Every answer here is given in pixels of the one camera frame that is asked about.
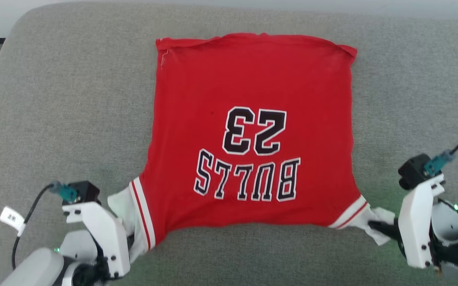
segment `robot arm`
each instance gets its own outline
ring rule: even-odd
[[[458,270],[458,205],[436,199],[444,192],[444,174],[434,177],[429,156],[421,154],[400,169],[402,188],[413,189],[402,201],[400,215],[393,224],[371,221],[369,226],[398,241],[407,263],[415,268],[433,268],[440,273]]]
[[[52,192],[71,199],[62,205],[67,223],[82,222],[87,230],[69,232],[58,252],[35,250],[1,286],[101,286],[126,275],[132,239],[127,239],[122,223],[100,205],[100,191],[87,181],[55,186],[60,190],[53,188]]]

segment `white fabric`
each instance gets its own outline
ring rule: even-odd
[[[395,214],[389,210],[382,208],[371,209],[371,207],[367,205],[360,214],[347,224],[347,226],[354,226],[355,228],[365,230],[365,232],[370,235],[378,245],[383,245],[387,243],[390,238],[377,230],[373,230],[369,226],[369,221],[384,221],[385,223],[393,224],[393,219],[395,219]]]
[[[145,244],[147,241],[140,224],[136,223],[140,217],[135,210],[130,188],[126,187],[121,192],[110,195],[107,198],[107,203],[120,221],[122,221],[127,236],[134,234],[134,243],[129,249],[130,263],[133,263],[139,255],[143,255],[146,252],[147,248]]]

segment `teal connector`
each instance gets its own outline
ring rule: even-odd
[[[78,197],[78,193],[73,188],[63,185],[58,181],[52,182],[52,188],[50,189],[52,193],[59,194],[62,199],[69,203],[74,203]]]
[[[425,175],[434,177],[447,163],[453,161],[453,159],[455,159],[455,154],[451,154],[450,150],[445,150],[425,164],[423,167]]]

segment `red stripe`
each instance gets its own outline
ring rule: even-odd
[[[140,206],[139,196],[137,194],[137,191],[135,190],[135,185],[133,181],[132,181],[132,189],[134,191],[135,199],[137,200],[137,205],[139,206],[140,219],[142,220],[142,225],[144,226],[144,231],[146,233],[146,239],[147,239],[147,249],[149,250],[149,247],[151,246],[151,243],[149,242],[149,234],[147,233],[146,223],[144,221],[144,213],[142,213],[142,207]]]
[[[339,228],[343,228],[346,224],[348,224],[351,219],[353,219],[355,216],[357,216],[369,203],[366,201],[363,206],[361,206],[361,208],[356,212],[354,213],[354,215],[351,215],[351,217],[349,217],[349,219],[347,219],[344,223],[342,223],[340,226],[337,227],[337,229]]]

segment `gray cushion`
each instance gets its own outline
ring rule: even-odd
[[[0,54],[0,211],[26,214],[54,179],[89,180],[107,195],[146,163],[155,38],[236,31],[305,34],[358,49],[353,65],[354,175],[373,206],[398,212],[397,168],[458,142],[458,21],[181,7],[59,4],[27,13]],[[458,201],[458,159],[445,168]],[[44,195],[17,261],[58,247],[61,201]],[[0,223],[0,282],[15,231]],[[453,285],[409,268],[395,243],[361,230],[231,226],[174,232],[114,285]]]

